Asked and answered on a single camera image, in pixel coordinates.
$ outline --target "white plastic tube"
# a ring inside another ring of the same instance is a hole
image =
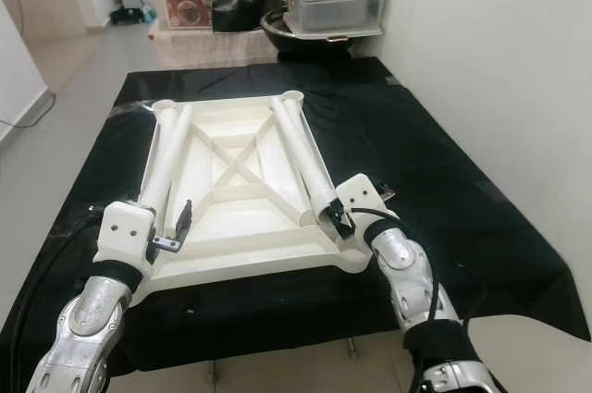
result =
[[[290,152],[294,156],[306,189],[310,194],[314,214],[317,219],[322,220],[321,214],[337,198],[337,193],[316,162],[308,142],[302,139],[302,127],[297,128],[292,123],[290,115],[282,103],[282,98],[280,96],[273,97],[271,105],[276,121],[284,133],[284,138],[288,143]]]
[[[158,162],[159,159],[162,159],[163,152],[167,148],[168,141],[170,141],[170,136],[179,118],[179,112],[177,111],[177,104],[172,100],[159,100],[152,105],[152,108],[158,124],[158,139],[154,155],[154,160]]]
[[[157,154],[148,182],[144,186],[138,202],[141,205],[154,208],[160,213],[165,203],[168,187],[170,186],[173,168],[179,158],[179,153],[191,125],[191,107],[186,104],[181,109],[175,127],[170,132],[169,140],[159,148],[162,153]]]
[[[288,116],[290,116],[292,125],[294,125],[294,128],[296,128],[298,131],[301,141],[306,144],[309,151],[312,151],[308,142],[308,138],[306,137],[306,133],[304,133],[304,127],[302,126],[302,122],[300,120],[301,100],[304,97],[304,94],[302,94],[300,91],[287,91],[281,94],[281,97],[282,103],[288,112]]]

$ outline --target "silver robot arm segment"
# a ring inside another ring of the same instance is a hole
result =
[[[391,287],[391,302],[403,332],[427,321],[433,277],[424,249],[388,220],[377,220],[364,233]],[[446,290],[439,286],[435,319],[460,323]]]
[[[130,300],[127,285],[90,277],[84,291],[60,313],[54,345],[39,361],[27,393],[102,391],[106,360],[119,341]]]

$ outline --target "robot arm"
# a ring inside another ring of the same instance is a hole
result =
[[[425,250],[405,236],[368,177],[350,178],[337,193],[356,226],[356,239],[372,248],[390,284],[390,301],[418,374],[411,391],[501,393],[435,280]]]
[[[93,276],[83,292],[60,313],[55,342],[33,373],[27,393],[102,391],[106,360],[117,344],[123,313],[162,250],[178,252],[191,223],[191,204],[179,218],[177,237],[161,238],[162,216],[175,160],[191,124],[191,107],[174,102],[154,105],[160,143],[150,157],[137,202],[113,202],[105,208]]]

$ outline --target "black plastic sheet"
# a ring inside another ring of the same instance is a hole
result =
[[[452,261],[487,283],[478,315],[520,314],[590,340],[565,262],[411,93],[391,82],[374,58],[129,74],[31,275],[89,203],[137,196],[154,129],[144,104],[297,89],[305,94],[304,113],[334,183],[362,172],[397,192],[389,208],[438,248],[432,265],[460,315],[480,292]],[[83,287],[96,234],[90,227],[68,246],[33,299],[22,340],[23,385],[54,340],[58,313]],[[126,313],[111,374],[392,329],[388,294],[374,260],[358,275],[322,267],[154,293]],[[0,387],[20,298],[0,335]]]

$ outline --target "black bowl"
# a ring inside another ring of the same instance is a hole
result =
[[[285,8],[269,11],[261,18],[261,27],[269,41],[280,53],[302,58],[343,57],[349,55],[348,49],[353,40],[347,37],[303,40],[296,37],[284,22]]]

